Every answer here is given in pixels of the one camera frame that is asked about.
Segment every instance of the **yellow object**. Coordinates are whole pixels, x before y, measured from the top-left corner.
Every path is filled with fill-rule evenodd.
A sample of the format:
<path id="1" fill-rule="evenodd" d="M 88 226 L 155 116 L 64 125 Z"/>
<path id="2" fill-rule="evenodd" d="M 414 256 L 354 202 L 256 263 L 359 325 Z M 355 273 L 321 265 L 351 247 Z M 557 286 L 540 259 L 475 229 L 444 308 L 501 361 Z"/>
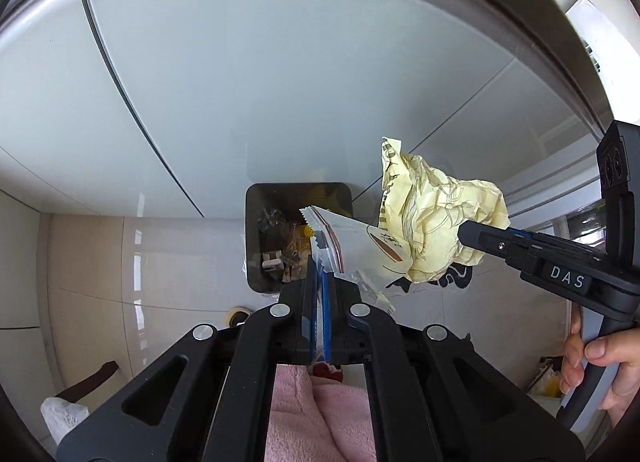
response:
<path id="1" fill-rule="evenodd" d="M 302 228 L 302 234 L 304 235 L 305 238 L 311 238 L 314 235 L 314 231 L 308 226 L 308 225 L 304 225 L 304 227 Z"/>
<path id="2" fill-rule="evenodd" d="M 552 377 L 545 387 L 545 397 L 561 397 L 560 376 Z"/>
<path id="3" fill-rule="evenodd" d="M 463 246 L 458 226 L 466 220 L 505 229 L 507 207 L 498 187 L 488 181 L 459 181 L 431 168 L 420 155 L 400 151 L 401 142 L 382 141 L 380 229 L 403 238 L 414 259 L 412 282 L 439 279 L 452 262 L 478 265 L 481 251 Z"/>

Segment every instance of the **garbage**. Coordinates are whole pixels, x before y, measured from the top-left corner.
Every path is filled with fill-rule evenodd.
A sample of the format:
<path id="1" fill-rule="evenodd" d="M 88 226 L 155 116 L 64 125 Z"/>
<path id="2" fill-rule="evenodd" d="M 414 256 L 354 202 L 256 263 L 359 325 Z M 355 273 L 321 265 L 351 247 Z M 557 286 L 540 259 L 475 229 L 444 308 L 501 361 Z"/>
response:
<path id="1" fill-rule="evenodd" d="M 341 182 L 252 185 L 246 192 L 243 237 L 249 286 L 257 293 L 277 293 L 283 283 L 305 278 L 313 231 L 300 208 L 316 205 L 350 217 L 352 198 Z"/>
<path id="2" fill-rule="evenodd" d="M 560 398 L 562 356 L 546 357 L 540 360 L 541 365 L 536 377 L 527 387 L 530 397 Z"/>
<path id="3" fill-rule="evenodd" d="M 458 240 L 465 220 L 509 226 L 504 197 L 492 182 L 449 177 L 420 155 L 402 153 L 401 142 L 386 137 L 382 162 L 379 226 L 408 243 L 412 265 L 406 277 L 412 282 L 440 280 L 454 262 L 478 265 L 484 253 Z"/>
<path id="4" fill-rule="evenodd" d="M 56 444 L 60 444 L 67 433 L 89 416 L 89 409 L 63 398 L 47 397 L 40 405 L 40 413 L 51 437 Z"/>
<path id="5" fill-rule="evenodd" d="M 300 212 L 314 231 L 311 251 L 316 264 L 336 278 L 356 283 L 362 301 L 391 314 L 395 308 L 383 290 L 411 267 L 409 244 L 380 228 L 317 206 Z"/>

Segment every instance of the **cabinet door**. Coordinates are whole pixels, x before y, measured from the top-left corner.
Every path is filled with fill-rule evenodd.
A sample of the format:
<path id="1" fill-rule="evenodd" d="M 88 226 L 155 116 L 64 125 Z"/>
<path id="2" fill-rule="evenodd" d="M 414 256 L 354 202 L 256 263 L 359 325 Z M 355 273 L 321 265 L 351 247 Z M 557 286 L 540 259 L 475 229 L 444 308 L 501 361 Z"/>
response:
<path id="1" fill-rule="evenodd" d="M 495 182 L 516 216 L 596 181 L 597 144 L 558 95 L 514 60 L 415 153 L 458 179 Z"/>
<path id="2" fill-rule="evenodd" d="M 94 211 L 78 204 L 44 182 L 2 149 L 0 149 L 0 189 L 43 213 L 95 214 Z"/>
<path id="3" fill-rule="evenodd" d="M 256 182 L 381 174 L 511 56 L 423 0 L 90 0 L 114 68 L 207 217 Z"/>
<path id="4" fill-rule="evenodd" d="M 81 0 L 31 0 L 2 27 L 0 127 L 0 147 L 91 212 L 198 216 L 122 100 Z"/>

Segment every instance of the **tiled floor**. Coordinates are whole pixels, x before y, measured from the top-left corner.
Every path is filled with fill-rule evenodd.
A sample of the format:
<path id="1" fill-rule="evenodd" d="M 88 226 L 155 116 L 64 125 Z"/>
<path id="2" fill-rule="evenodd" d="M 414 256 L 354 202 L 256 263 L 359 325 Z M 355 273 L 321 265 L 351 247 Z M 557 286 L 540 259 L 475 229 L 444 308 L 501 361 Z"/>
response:
<path id="1" fill-rule="evenodd" d="M 119 372 L 84 400 L 93 410 L 194 325 L 221 328 L 232 307 L 271 304 L 246 282 L 243 236 L 242 220 L 53 215 L 49 313 L 64 383 L 116 360 Z M 540 355 L 559 352 L 564 335 L 564 301 L 494 258 L 476 267 L 466 291 L 428 285 L 393 303 L 404 325 L 470 332 L 517 384 Z"/>

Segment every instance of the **white cloth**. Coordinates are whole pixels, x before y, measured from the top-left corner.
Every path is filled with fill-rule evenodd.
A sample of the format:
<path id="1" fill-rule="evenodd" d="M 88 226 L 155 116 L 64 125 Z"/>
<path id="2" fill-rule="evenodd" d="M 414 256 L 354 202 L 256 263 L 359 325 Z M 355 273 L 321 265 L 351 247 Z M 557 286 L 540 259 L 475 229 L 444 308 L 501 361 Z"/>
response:
<path id="1" fill-rule="evenodd" d="M 40 405 L 40 413 L 56 444 L 89 416 L 89 409 L 82 404 L 68 402 L 59 397 L 47 397 Z"/>

